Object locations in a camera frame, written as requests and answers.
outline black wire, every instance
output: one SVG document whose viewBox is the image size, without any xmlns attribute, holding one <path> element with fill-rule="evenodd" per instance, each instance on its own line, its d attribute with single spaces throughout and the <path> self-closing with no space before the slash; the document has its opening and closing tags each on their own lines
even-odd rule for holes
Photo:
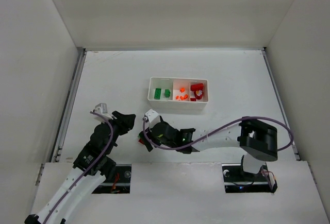
<svg viewBox="0 0 330 224">
<path fill-rule="evenodd" d="M 250 184 L 237 184 L 237 183 L 234 183 L 234 182 L 231 182 L 231 183 L 233 183 L 234 185 L 237 185 L 237 186 L 251 186 L 251 185 L 254 184 L 254 180 Z"/>
</svg>

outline white wall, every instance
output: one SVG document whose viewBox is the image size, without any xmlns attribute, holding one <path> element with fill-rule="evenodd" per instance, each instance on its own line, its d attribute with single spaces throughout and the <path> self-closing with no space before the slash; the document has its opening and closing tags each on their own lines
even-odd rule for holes
<svg viewBox="0 0 330 224">
<path fill-rule="evenodd" d="M 77 46 L 267 46 L 293 0 L 54 0 Z"/>
<path fill-rule="evenodd" d="M 330 0 L 295 0 L 267 47 L 301 157 L 330 216 Z"/>
<path fill-rule="evenodd" d="M 52 0 L 0 0 L 0 220 L 23 223 L 77 50 Z"/>
</svg>

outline white plastic container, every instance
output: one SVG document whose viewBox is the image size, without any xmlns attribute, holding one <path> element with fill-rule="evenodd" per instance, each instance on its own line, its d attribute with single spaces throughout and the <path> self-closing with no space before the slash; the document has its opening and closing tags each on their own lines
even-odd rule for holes
<svg viewBox="0 0 330 224">
<path fill-rule="evenodd" d="M 203 97 L 202 99 L 196 99 L 196 101 L 191 101 L 195 98 L 195 95 L 190 91 L 190 86 L 202 83 Z M 160 99 L 155 99 L 156 89 L 161 89 Z M 171 92 L 170 97 L 165 97 L 165 90 L 168 89 Z M 176 99 L 176 96 L 188 95 L 187 99 L 181 100 Z M 153 108 L 169 108 L 169 109 L 192 109 L 201 110 L 208 103 L 208 81 L 205 79 L 188 79 L 188 78 L 163 78 L 163 77 L 152 77 L 149 83 L 148 100 Z"/>
</svg>

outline green object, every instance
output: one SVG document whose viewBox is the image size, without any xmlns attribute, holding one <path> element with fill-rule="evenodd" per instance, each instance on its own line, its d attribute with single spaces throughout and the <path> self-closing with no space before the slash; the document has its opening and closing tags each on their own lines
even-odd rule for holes
<svg viewBox="0 0 330 224">
<path fill-rule="evenodd" d="M 166 97 L 166 98 L 169 98 L 170 95 L 171 95 L 170 90 L 169 90 L 169 89 L 165 89 L 165 97 Z"/>
<path fill-rule="evenodd" d="M 160 92 L 161 92 L 161 89 L 156 89 L 155 90 L 155 99 L 160 99 Z"/>
</svg>

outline white panel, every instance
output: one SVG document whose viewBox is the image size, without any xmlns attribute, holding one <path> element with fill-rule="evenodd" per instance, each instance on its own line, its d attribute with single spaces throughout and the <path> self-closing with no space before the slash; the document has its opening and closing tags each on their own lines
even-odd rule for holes
<svg viewBox="0 0 330 224">
<path fill-rule="evenodd" d="M 77 50 L 52 0 L 0 0 L 0 216 L 23 223 Z"/>
<path fill-rule="evenodd" d="M 293 0 L 54 0 L 77 46 L 266 46 Z"/>
<path fill-rule="evenodd" d="M 267 48 L 301 157 L 330 216 L 330 0 L 295 0 Z"/>
<path fill-rule="evenodd" d="M 46 164 L 34 205 L 38 212 L 62 184 L 69 163 Z M 296 223 L 327 224 L 306 162 L 269 164 L 278 190 L 226 194 L 217 163 L 133 164 L 130 194 L 92 195 L 72 224 L 95 223 Z"/>
<path fill-rule="evenodd" d="M 132 131 L 118 140 L 111 157 L 132 162 L 240 162 L 240 148 L 209 149 L 200 153 L 147 149 L 138 143 L 142 118 L 151 107 L 147 100 L 150 77 L 208 79 L 209 103 L 200 111 L 156 109 L 177 129 L 215 129 L 243 116 L 260 115 L 282 120 L 273 86 L 259 50 L 103 51 L 86 56 L 60 160 L 73 162 L 97 124 L 89 113 L 99 102 L 108 112 L 134 113 Z M 278 127 L 278 146 L 289 142 Z M 295 160 L 291 148 L 280 160 Z"/>
</svg>

